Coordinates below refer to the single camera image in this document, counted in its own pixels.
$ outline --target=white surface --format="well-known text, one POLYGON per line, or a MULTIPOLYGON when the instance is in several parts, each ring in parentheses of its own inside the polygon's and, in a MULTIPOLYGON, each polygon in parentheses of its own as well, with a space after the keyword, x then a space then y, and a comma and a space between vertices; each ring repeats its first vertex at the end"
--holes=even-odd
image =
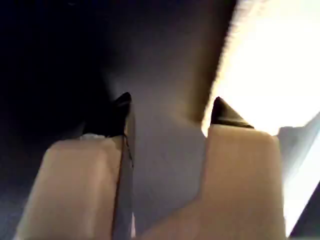
POLYGON ((282 148, 287 147, 287 236, 320 181, 320 119, 315 117, 320 110, 319 43, 319 1, 242 1, 202 124, 207 134, 214 99, 220 96, 257 130, 276 135, 283 127, 306 126, 298 135, 280 138, 282 148), (314 117, 317 122, 310 126, 314 117))

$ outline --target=beige plastic grip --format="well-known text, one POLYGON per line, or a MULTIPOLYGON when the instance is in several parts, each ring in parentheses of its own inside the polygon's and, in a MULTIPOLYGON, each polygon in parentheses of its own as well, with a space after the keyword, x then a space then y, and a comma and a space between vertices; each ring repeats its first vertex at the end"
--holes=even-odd
POLYGON ((45 154, 16 239, 110 240, 122 137, 67 140, 45 154))
POLYGON ((141 240, 284 240, 278 140, 250 128, 212 125, 196 199, 141 240))

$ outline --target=bright light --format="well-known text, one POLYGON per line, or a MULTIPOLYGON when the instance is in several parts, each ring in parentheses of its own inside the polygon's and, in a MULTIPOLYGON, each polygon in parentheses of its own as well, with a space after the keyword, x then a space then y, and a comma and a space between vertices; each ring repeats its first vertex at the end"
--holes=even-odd
MULTIPOLYGON (((304 126, 320 111, 320 1, 246 0, 239 8, 212 86, 203 133, 208 133, 217 96, 271 135, 281 127, 304 126)), ((315 153, 312 158, 284 180, 287 235, 307 203, 302 195, 310 197, 320 180, 314 171, 319 167, 309 164, 315 162, 315 153), (307 189, 306 173, 316 175, 309 177, 307 189)))

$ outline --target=gray surface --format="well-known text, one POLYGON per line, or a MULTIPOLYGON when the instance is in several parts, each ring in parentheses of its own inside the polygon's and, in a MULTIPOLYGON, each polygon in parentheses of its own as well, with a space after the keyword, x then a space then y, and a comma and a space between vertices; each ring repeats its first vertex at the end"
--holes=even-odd
POLYGON ((217 62, 232 7, 225 1, 162 1, 144 2, 145 11, 135 8, 122 12, 126 22, 114 27, 126 66, 109 80, 118 94, 132 94, 135 107, 139 234, 197 194, 205 138, 190 120, 190 103, 213 79, 214 66, 204 66, 204 58, 214 55, 210 64, 217 62))

